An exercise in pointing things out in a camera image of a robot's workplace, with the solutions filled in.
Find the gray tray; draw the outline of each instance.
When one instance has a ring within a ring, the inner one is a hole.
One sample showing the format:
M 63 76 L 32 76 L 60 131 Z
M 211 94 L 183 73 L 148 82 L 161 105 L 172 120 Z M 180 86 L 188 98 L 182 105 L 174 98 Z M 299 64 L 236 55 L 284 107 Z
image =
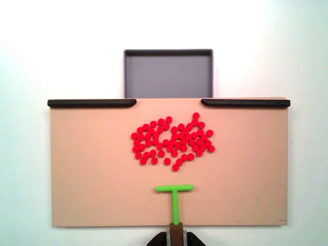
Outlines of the gray tray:
M 125 50 L 125 98 L 213 97 L 213 50 Z

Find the white background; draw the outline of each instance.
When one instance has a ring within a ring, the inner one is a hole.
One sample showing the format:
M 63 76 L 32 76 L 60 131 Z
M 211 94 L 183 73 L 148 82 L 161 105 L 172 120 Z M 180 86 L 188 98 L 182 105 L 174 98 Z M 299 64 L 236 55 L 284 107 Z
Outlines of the white background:
M 207 246 L 328 245 L 327 11 L 311 0 L 0 1 L 0 245 L 146 245 L 165 230 L 51 226 L 47 100 L 122 98 L 124 49 L 188 48 L 214 50 L 215 97 L 292 105 L 288 226 L 187 229 Z

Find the black edge guard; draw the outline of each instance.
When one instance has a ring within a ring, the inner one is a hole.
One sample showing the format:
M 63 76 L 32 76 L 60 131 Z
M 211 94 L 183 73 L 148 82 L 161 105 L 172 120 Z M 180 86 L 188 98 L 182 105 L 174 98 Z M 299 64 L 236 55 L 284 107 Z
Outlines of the black edge guard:
M 50 108 L 129 108 L 136 99 L 58 99 L 48 100 Z
M 287 108 L 290 100 L 261 100 L 261 99 L 202 99 L 207 107 L 221 108 Z
M 206 246 L 200 239 L 192 232 L 187 232 L 188 246 Z
M 147 246 L 166 246 L 166 232 L 160 232 L 158 233 L 150 242 L 147 244 Z

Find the wooden board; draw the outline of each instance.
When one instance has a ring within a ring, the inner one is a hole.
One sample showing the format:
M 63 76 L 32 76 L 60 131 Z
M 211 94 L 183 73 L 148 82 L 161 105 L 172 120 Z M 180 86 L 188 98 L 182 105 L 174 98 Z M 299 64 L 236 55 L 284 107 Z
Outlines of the wooden board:
M 55 227 L 167 226 L 172 195 L 155 188 L 178 184 L 195 186 L 179 193 L 185 226 L 287 224 L 287 108 L 210 108 L 185 98 L 50 111 Z M 194 112 L 215 133 L 214 153 L 178 172 L 163 159 L 139 164 L 131 139 L 137 127 L 166 116 L 186 124 Z

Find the red game piece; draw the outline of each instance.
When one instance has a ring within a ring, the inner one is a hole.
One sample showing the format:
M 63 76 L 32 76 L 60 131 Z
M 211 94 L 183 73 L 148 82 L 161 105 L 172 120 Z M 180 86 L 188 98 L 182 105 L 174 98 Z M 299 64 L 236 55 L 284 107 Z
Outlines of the red game piece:
M 142 127 L 138 127 L 138 129 L 137 129 L 137 133 L 143 133 L 144 132 L 144 129 L 142 128 Z
M 166 122 L 171 123 L 172 122 L 172 117 L 170 117 L 170 116 L 166 117 Z
M 153 120 L 152 122 L 150 122 L 150 126 L 152 128 L 156 127 L 157 126 L 157 122 Z
M 190 140 L 192 138 L 191 134 L 186 134 L 186 140 Z
M 149 154 L 148 151 L 144 152 L 143 155 L 144 155 L 143 157 L 144 157 L 145 159 L 148 159 L 148 158 L 150 157 L 150 154 Z
M 149 151 L 150 156 L 154 157 L 156 155 L 156 150 Z
M 197 133 L 197 132 L 193 132 L 193 133 L 191 134 L 191 137 L 192 137 L 193 139 L 198 138 L 198 133 Z
M 147 131 L 149 129 L 149 125 L 148 124 L 144 124 L 142 126 L 142 128 L 143 128 L 144 131 Z
M 203 155 L 203 151 L 202 150 L 198 150 L 196 152 L 196 155 L 199 156 L 199 157 L 201 157 Z
M 172 132 L 172 133 L 177 133 L 178 130 L 179 130 L 179 129 L 178 129 L 177 127 L 172 127 L 172 128 L 171 128 L 171 132 Z
M 165 165 L 169 165 L 169 164 L 171 164 L 171 159 L 169 159 L 169 158 L 165 158 L 165 159 L 164 159 L 164 164 L 165 164 Z
M 174 139 L 170 140 L 170 145 L 175 146 L 175 140 Z
M 183 164 L 183 160 L 179 158 L 176 160 L 176 163 L 180 166 Z
M 203 140 L 197 139 L 196 143 L 197 143 L 198 146 L 201 146 L 203 144 Z
M 180 139 L 184 139 L 185 134 L 184 134 L 183 132 L 180 132 L 180 133 L 178 134 L 178 137 L 179 137 Z
M 188 160 L 188 156 L 187 156 L 186 154 L 183 154 L 183 155 L 181 156 L 181 159 L 182 159 L 183 161 L 187 161 L 187 160 Z
M 159 132 L 154 132 L 153 138 L 159 138 Z
M 177 150 L 172 150 L 171 152 L 173 157 L 177 157 L 178 156 L 178 151 Z
M 164 150 L 160 150 L 160 151 L 158 151 L 158 157 L 162 158 L 162 157 L 164 157 L 164 156 L 165 156 L 165 152 L 164 152 Z
M 172 134 L 172 139 L 177 140 L 179 138 L 179 135 L 176 133 Z
M 198 127 L 199 127 L 199 128 L 204 128 L 204 127 L 205 127 L 205 123 L 202 122 L 202 121 L 199 122 L 199 123 L 198 123 Z
M 208 138 L 209 137 L 207 137 L 207 135 L 205 135 L 205 134 L 201 136 L 201 140 L 203 140 L 203 141 L 206 141 Z
M 133 145 L 134 146 L 139 146 L 140 145 L 140 140 L 139 139 L 134 140 Z
M 167 146 L 167 151 L 172 152 L 174 150 L 174 147 L 172 145 Z
M 205 151 L 207 149 L 206 145 L 201 145 L 200 150 Z
M 209 146 L 209 151 L 210 152 L 214 152 L 215 151 L 215 147 L 213 145 Z
M 132 151 L 133 151 L 134 153 L 137 153 L 137 152 L 139 151 L 139 147 L 138 147 L 138 146 L 134 146 L 134 147 L 132 148 Z
M 164 145 L 165 147 L 167 147 L 169 144 L 170 144 L 170 141 L 168 141 L 167 139 L 164 139 L 164 140 L 163 140 L 163 145 Z
M 181 139 L 182 145 L 186 145 L 188 143 L 188 140 L 186 138 Z
M 164 130 L 168 130 L 170 128 L 170 124 L 164 123 L 163 128 L 164 128 Z
M 204 130 L 203 129 L 198 129 L 197 131 L 199 136 L 202 136 L 204 134 Z
M 158 163 L 158 159 L 157 159 L 157 157 L 153 157 L 152 158 L 152 164 L 153 165 L 156 165 Z
M 159 142 L 156 147 L 158 150 L 161 150 L 163 149 L 163 144 Z
M 144 138 L 145 138 L 145 136 L 144 136 L 142 133 L 140 133 L 140 134 L 138 135 L 138 139 L 139 139 L 140 141 L 142 141 Z
M 191 124 L 192 124 L 193 126 L 197 126 L 197 125 L 198 125 L 198 120 L 197 120 L 197 119 L 193 119 L 193 120 L 191 121 Z
M 182 145 L 182 146 L 181 146 L 181 151 L 182 151 L 182 152 L 187 151 L 187 149 L 188 149 L 187 145 Z
M 194 146 L 193 146 L 193 151 L 196 152 L 197 150 L 199 150 L 199 146 L 198 146 L 198 145 L 194 145 Z
M 137 139 L 138 138 L 138 133 L 134 132 L 131 134 L 132 139 Z
M 194 117 L 194 119 L 198 119 L 199 118 L 199 114 L 198 113 L 194 113 L 193 114 L 193 117 Z
M 165 123 L 165 120 L 164 119 L 161 118 L 161 119 L 158 120 L 158 124 L 160 126 L 164 125 L 164 123 Z
M 164 128 L 161 127 L 161 126 L 159 126 L 159 127 L 157 127 L 157 131 L 158 131 L 159 133 L 162 133 L 162 132 L 164 131 Z
M 189 140 L 189 145 L 190 146 L 194 146 L 195 144 L 196 144 L 196 140 L 194 140 L 194 139 Z
M 184 128 L 184 130 L 182 131 L 184 134 L 188 134 L 190 132 L 190 130 L 188 128 Z
M 188 154 L 188 160 L 193 160 L 195 159 L 195 155 L 193 153 Z
M 194 125 L 192 123 L 187 124 L 187 129 L 192 130 L 194 128 Z
M 150 128 L 148 129 L 148 133 L 149 133 L 149 134 L 153 135 L 154 132 L 155 132 L 154 128 L 150 127 Z
M 174 165 L 172 166 L 172 169 L 173 169 L 174 172 L 179 171 L 179 165 L 178 165 L 178 164 L 174 164 Z
M 181 142 L 176 142 L 176 143 L 175 143 L 175 148 L 176 148 L 177 150 L 181 149 L 181 146 L 182 146 Z
M 145 134 L 145 140 L 149 140 L 151 137 L 152 137 L 152 135 L 150 133 Z
M 144 144 L 140 144 L 140 145 L 139 145 L 139 150 L 140 150 L 140 151 L 144 151 L 145 148 L 146 148 L 146 145 L 144 145 Z
M 211 145 L 212 145 L 212 142 L 211 142 L 211 141 L 209 141 L 209 140 L 206 140 L 206 141 L 205 141 L 205 145 L 206 145 L 206 147 L 209 147 L 209 146 L 211 146 Z
M 185 128 L 184 124 L 180 123 L 180 124 L 178 125 L 178 129 L 179 129 L 180 131 L 183 131 L 184 128 Z
M 212 130 L 207 130 L 206 134 L 208 137 L 212 137 L 214 132 Z
M 141 159 L 142 158 L 142 154 L 140 152 L 135 153 L 135 158 L 136 159 Z
M 140 159 L 140 164 L 141 165 L 145 165 L 146 163 L 147 163 L 147 159 L 145 159 L 145 158 Z
M 146 140 L 145 145 L 146 145 L 147 147 L 150 147 L 152 144 L 153 144 L 153 142 L 151 142 L 150 140 Z
M 154 138 L 154 139 L 153 139 L 153 145 L 157 145 L 158 143 L 159 143 L 158 138 Z

